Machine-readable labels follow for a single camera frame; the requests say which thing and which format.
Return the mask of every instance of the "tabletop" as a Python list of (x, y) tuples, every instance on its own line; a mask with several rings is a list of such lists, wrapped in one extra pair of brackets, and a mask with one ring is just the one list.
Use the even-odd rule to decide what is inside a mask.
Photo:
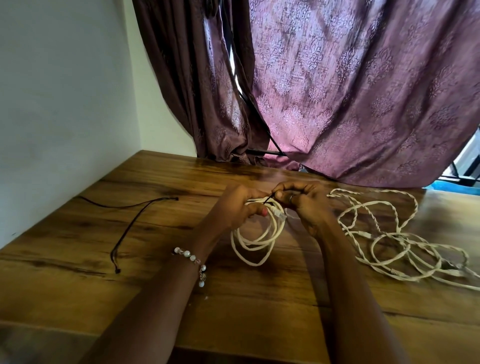
[[(116, 206), (179, 198), (153, 203), (136, 221), (119, 248), (121, 273), (115, 274), (109, 252), (141, 207), (105, 209), (74, 198), (0, 251), (0, 321), (99, 335), (228, 183), (270, 191), (293, 179), (320, 180), (325, 193), (347, 188), (365, 192), (360, 200), (389, 201), (400, 220), (413, 211), (407, 196), (379, 195), (312, 174), (141, 151), (81, 193)], [(480, 197), (408, 192), (420, 207), (406, 230), (431, 243), (466, 249), (471, 268), (480, 271)], [(348, 207), (341, 201), (331, 204), (337, 214)], [(382, 226), (394, 223), (388, 206), (372, 211)], [(243, 235), (258, 235), (264, 223), (264, 218), (248, 221)], [(366, 215), (362, 224), (369, 228)], [(377, 255), (390, 257), (394, 249), (384, 242)], [(414, 363), (478, 362), (480, 292), (432, 279), (400, 282), (364, 265), (361, 271)], [(289, 219), (260, 267), (240, 261), (229, 236), (223, 236), (209, 258), (208, 273), (205, 287), (195, 288), (190, 298), (177, 346), (284, 362), (329, 362), (322, 254), (297, 220)]]

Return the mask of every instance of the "curtain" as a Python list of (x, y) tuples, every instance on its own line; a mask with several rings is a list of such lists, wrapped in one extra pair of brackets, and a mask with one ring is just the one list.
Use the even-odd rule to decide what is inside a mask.
[(301, 163), (362, 186), (422, 187), (475, 132), (480, 1), (249, 5), (250, 24), (241, 27), (251, 38), (239, 58), (288, 155), (271, 157), (271, 166)]
[(268, 134), (237, 90), (219, 0), (133, 0), (133, 5), (162, 96), (192, 135), (197, 155), (255, 163), (245, 150), (266, 149)]

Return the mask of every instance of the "pearl bracelet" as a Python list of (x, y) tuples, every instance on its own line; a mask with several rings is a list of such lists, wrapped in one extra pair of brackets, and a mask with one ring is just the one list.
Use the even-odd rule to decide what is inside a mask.
[[(190, 254), (188, 250), (183, 250), (179, 247), (176, 247), (175, 249), (173, 249), (173, 254), (181, 254), (185, 258), (189, 258), (195, 264), (198, 264), (198, 265), (201, 264), (200, 259), (197, 259), (196, 256), (194, 256), (193, 254)], [(200, 265), (200, 271), (198, 272), (200, 276), (200, 281), (198, 282), (199, 287), (203, 287), (205, 285), (205, 278), (207, 278), (207, 274), (205, 273), (206, 270), (207, 270), (207, 267), (205, 264)]]

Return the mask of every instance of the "tangled cable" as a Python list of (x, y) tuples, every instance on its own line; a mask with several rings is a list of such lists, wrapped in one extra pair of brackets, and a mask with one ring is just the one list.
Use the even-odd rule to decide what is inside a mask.
[[(349, 236), (353, 240), (353, 244), (357, 248), (360, 257), (356, 257), (360, 262), (363, 264), (366, 264), (378, 273), (384, 274), (386, 276), (389, 276), (391, 278), (401, 280), (401, 281), (409, 281), (409, 282), (418, 282), (421, 279), (431, 277), (433, 279), (436, 279), (439, 282), (449, 284), (452, 286), (456, 287), (461, 287), (461, 288), (467, 288), (470, 290), (475, 290), (475, 291), (480, 291), (480, 287), (476, 286), (470, 286), (467, 284), (461, 284), (457, 282), (452, 282), (450, 280), (446, 280), (440, 277), (435, 276), (435, 273), (444, 273), (446, 275), (452, 276), (452, 277), (466, 277), (467, 274), (470, 274), (478, 279), (480, 279), (480, 275), (475, 273), (473, 270), (468, 268), (468, 253), (461, 248), (451, 246), (451, 245), (446, 245), (446, 244), (434, 244), (434, 243), (429, 243), (426, 241), (424, 238), (412, 234), (409, 232), (402, 232), (402, 229), (407, 226), (407, 224), (412, 220), (415, 215), (418, 212), (418, 202), (415, 199), (414, 196), (407, 192), (403, 191), (397, 191), (397, 190), (376, 190), (373, 192), (377, 193), (396, 193), (396, 194), (404, 194), (408, 197), (410, 197), (413, 200), (413, 203), (415, 205), (414, 210), (412, 214), (409, 216), (407, 220), (405, 220), (401, 225), (398, 220), (398, 213), (395, 208), (390, 202), (388, 201), (370, 201), (366, 203), (361, 203), (359, 202), (356, 198), (354, 198), (352, 195), (360, 195), (361, 193), (358, 192), (353, 192), (353, 191), (348, 191), (344, 190), (341, 188), (335, 188), (330, 193), (327, 195), (328, 197), (331, 198), (345, 198), (348, 200), (348, 202), (351, 204), (351, 207), (347, 208), (345, 211), (343, 211), (337, 218), (338, 223), (342, 227), (342, 230), (345, 232), (345, 235)], [(275, 200), (270, 199), (269, 197), (265, 198), (259, 198), (256, 200), (249, 200), (247, 204), (250, 204), (252, 202), (260, 202), (260, 203), (265, 203), (265, 206), (267, 207), (268, 214), (270, 216), (270, 224), (268, 228), (265, 230), (265, 232), (257, 239), (250, 241), (248, 239), (245, 239), (242, 237), (240, 234), (240, 229), (236, 229), (235, 231), (232, 231), (230, 234), (230, 241), (232, 244), (232, 248), (237, 254), (237, 256), (247, 263), (248, 265), (252, 267), (258, 267), (261, 266), (265, 261), (268, 259), (270, 256), (270, 253), (272, 252), (272, 249), (275, 245), (275, 240), (277, 237), (281, 234), (283, 227), (285, 225), (285, 219), (292, 218), (292, 216), (288, 215), (286, 211), (282, 208), (282, 206)], [(376, 205), (376, 204), (384, 204), (388, 205), (392, 208), (394, 217), (395, 217), (395, 223), (396, 223), (396, 228), (395, 232), (385, 232), (380, 229), (380, 225), (378, 224), (377, 219), (373, 215), (373, 213), (370, 211), (369, 206)], [(367, 233), (365, 231), (356, 231), (356, 230), (351, 230), (355, 227), (357, 223), (357, 218), (358, 218), (358, 210), (360, 208), (364, 208), (368, 214), (371, 216), (373, 222), (375, 223), (375, 228), (377, 232), (377, 236), (374, 237), (372, 234)], [(354, 217), (352, 223), (347, 226), (342, 222), (342, 218), (349, 212), (353, 211), (354, 212)], [(373, 258), (374, 261), (370, 261), (366, 256), (365, 253), (363, 252), (362, 248), (360, 247), (360, 244), (358, 243), (356, 239), (356, 235), (362, 236), (366, 239), (373, 240), (373, 242), (370, 245), (370, 254)], [(259, 263), (253, 263), (250, 262), (249, 260), (245, 259), (237, 250), (235, 246), (235, 237), (239, 241), (240, 245), (245, 249), (249, 251), (256, 251), (260, 249), (264, 249), (268, 247), (268, 251), (266, 255), (262, 258), (262, 260)], [(398, 253), (396, 256), (394, 256), (391, 259), (383, 260), (380, 261), (374, 252), (375, 245), (383, 238), (391, 238), (393, 241), (397, 242), (398, 245), (402, 248), (402, 251)], [(432, 257), (435, 258), (436, 263), (434, 265), (431, 265), (427, 262), (425, 262), (423, 259), (421, 259), (417, 254), (415, 254), (412, 251), (412, 247), (416, 246), (420, 248), (421, 250), (425, 251), (427, 254), (431, 255)], [(459, 252), (463, 256), (463, 262), (460, 264), (453, 264), (449, 262), (447, 259), (443, 258), (440, 253), (438, 252), (437, 248), (444, 248), (448, 250), (453, 250), (456, 252)], [(396, 269), (393, 269), (389, 267), (388, 265), (401, 259), (401, 258), (406, 258), (410, 264), (420, 273), (418, 276), (409, 276), (403, 272), (400, 272)]]
[[(363, 204), (363, 203), (359, 202), (358, 200), (356, 200), (354, 197), (351, 196), (352, 194), (359, 195), (361, 193), (352, 192), (352, 191), (348, 191), (348, 190), (343, 190), (341, 188), (335, 188), (327, 195), (328, 197), (346, 198), (351, 204), (351, 207), (349, 207), (348, 209), (343, 211), (338, 216), (337, 221), (340, 224), (340, 226), (342, 227), (342, 230), (345, 231), (345, 235), (350, 236), (352, 238), (353, 243), (355, 244), (355, 246), (356, 246), (356, 248), (357, 248), (357, 250), (360, 254), (360, 257), (357, 257), (357, 259), (360, 262), (362, 262), (363, 264), (369, 265), (370, 267), (372, 267), (372, 269), (374, 269), (375, 271), (377, 271), (381, 274), (384, 274), (386, 276), (389, 276), (389, 277), (397, 279), (397, 280), (418, 282), (419, 280), (421, 280), (423, 278), (432, 277), (433, 279), (436, 279), (439, 282), (446, 283), (446, 284), (449, 284), (449, 285), (452, 285), (452, 286), (467, 288), (467, 289), (475, 290), (475, 291), (480, 291), (480, 287), (475, 287), (475, 286), (470, 286), (470, 285), (467, 285), (467, 284), (456, 283), (456, 282), (452, 282), (450, 280), (446, 280), (446, 279), (434, 276), (434, 274), (437, 273), (437, 272), (438, 273), (445, 273), (445, 274), (453, 276), (453, 277), (466, 277), (467, 274), (470, 274), (470, 275), (480, 279), (480, 275), (478, 275), (473, 270), (468, 268), (468, 253), (465, 250), (463, 250), (461, 248), (458, 248), (458, 247), (455, 247), (455, 246), (446, 245), (446, 244), (429, 243), (424, 238), (422, 238), (418, 235), (415, 235), (415, 234), (412, 234), (412, 233), (409, 233), (409, 232), (402, 232), (402, 229), (404, 227), (406, 227), (408, 222), (410, 220), (412, 220), (415, 217), (416, 213), (418, 212), (418, 202), (417, 202), (417, 200), (415, 199), (414, 196), (412, 196), (411, 194), (409, 194), (407, 192), (396, 191), (396, 190), (376, 190), (376, 191), (373, 191), (373, 192), (381, 192), (381, 193), (392, 192), (392, 193), (404, 194), (404, 195), (409, 196), (415, 204), (415, 208), (413, 210), (413, 213), (410, 215), (410, 217), (407, 220), (405, 220), (403, 222), (402, 225), (400, 225), (400, 223), (398, 221), (398, 214), (397, 214), (396, 208), (391, 203), (389, 203), (388, 201), (370, 201), (370, 202), (366, 202), (366, 203)], [(376, 205), (376, 204), (384, 204), (384, 205), (388, 205), (392, 208), (394, 216), (395, 216), (395, 223), (396, 223), (396, 231), (395, 232), (385, 232), (385, 231), (382, 231), (380, 229), (380, 226), (378, 224), (377, 219), (375, 218), (373, 213), (368, 208), (368, 206)], [(350, 229), (355, 227), (355, 224), (357, 222), (357, 217), (358, 217), (358, 210), (362, 207), (365, 210), (367, 210), (368, 214), (372, 217), (372, 219), (375, 223), (375, 227), (376, 227), (377, 232), (378, 232), (378, 236), (376, 236), (375, 238), (371, 234), (369, 234), (367, 232), (364, 232), (364, 231), (352, 231), (352, 230), (350, 230)], [(355, 213), (355, 215), (353, 217), (352, 223), (349, 226), (346, 226), (341, 221), (341, 219), (342, 219), (342, 217), (344, 217), (350, 211), (353, 211)], [(358, 243), (357, 239), (355, 238), (355, 235), (359, 235), (359, 236), (362, 236), (366, 239), (373, 240), (372, 244), (370, 245), (370, 254), (371, 254), (374, 262), (367, 259), (367, 257), (365, 256), (364, 252), (362, 251), (362, 249), (360, 247), (360, 244)], [(375, 245), (383, 238), (393, 239), (403, 248), (403, 250), (391, 259), (380, 261), (375, 256), (374, 248), (375, 248)], [(421, 259), (418, 255), (416, 255), (411, 250), (411, 248), (413, 246), (417, 246), (420, 249), (422, 249), (423, 251), (425, 251), (426, 253), (428, 253), (429, 255), (433, 256), (436, 259), (435, 265), (432, 266), (431, 264), (429, 264), (429, 263), (425, 262), (423, 259)], [(444, 248), (444, 249), (453, 250), (453, 251), (461, 253), (462, 256), (463, 256), (463, 262), (460, 263), (460, 264), (457, 264), (457, 265), (449, 262), (445, 258), (442, 258), (442, 256), (440, 255), (440, 253), (437, 251), (436, 248)], [(412, 276), (409, 276), (409, 275), (407, 275), (403, 272), (400, 272), (400, 271), (398, 271), (396, 269), (393, 269), (393, 268), (388, 266), (390, 263), (392, 263), (396, 260), (399, 260), (400, 258), (403, 258), (403, 257), (406, 257), (408, 259), (408, 261), (420, 273), (420, 275), (412, 277)], [(417, 265), (417, 263), (420, 263), (421, 265), (426, 267), (426, 270), (420, 268)]]
[[(237, 256), (241, 260), (243, 260), (245, 263), (247, 263), (248, 265), (250, 265), (252, 267), (261, 266), (268, 259), (268, 257), (270, 256), (270, 253), (272, 252), (272, 249), (275, 245), (275, 240), (278, 238), (278, 236), (281, 234), (281, 232), (283, 230), (283, 227), (285, 225), (285, 219), (287, 217), (285, 215), (283, 207), (277, 201), (275, 201), (274, 199), (271, 199), (270, 197), (257, 198), (255, 200), (249, 200), (249, 201), (247, 201), (246, 205), (251, 204), (252, 202), (264, 203), (266, 201), (268, 201), (268, 202), (265, 203), (265, 207), (267, 207), (268, 215), (270, 216), (270, 224), (268, 225), (268, 228), (264, 231), (264, 233), (259, 238), (255, 239), (253, 241), (245, 239), (240, 234), (240, 229), (236, 229), (235, 231), (232, 231), (230, 233), (230, 241), (232, 243), (232, 248), (233, 248), (234, 252), (237, 254)], [(272, 232), (270, 234), (270, 238), (262, 240), (268, 235), (270, 230), (272, 230)], [(245, 259), (238, 252), (237, 247), (235, 246), (235, 237), (234, 236), (237, 237), (240, 245), (245, 250), (249, 250), (249, 251), (252, 252), (252, 251), (255, 251), (255, 250), (260, 250), (260, 249), (268, 247), (268, 251), (260, 262), (253, 263), (253, 262)]]

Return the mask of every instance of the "curtain fold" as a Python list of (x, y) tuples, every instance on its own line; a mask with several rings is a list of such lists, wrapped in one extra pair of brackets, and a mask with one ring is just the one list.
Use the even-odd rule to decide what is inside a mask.
[(245, 150), (266, 148), (268, 137), (252, 138), (250, 112), (229, 63), (219, 1), (133, 0), (133, 5), (162, 96), (192, 135), (197, 155), (255, 162)]
[(248, 11), (244, 69), (288, 155), (270, 166), (423, 187), (475, 132), (480, 1), (250, 0)]

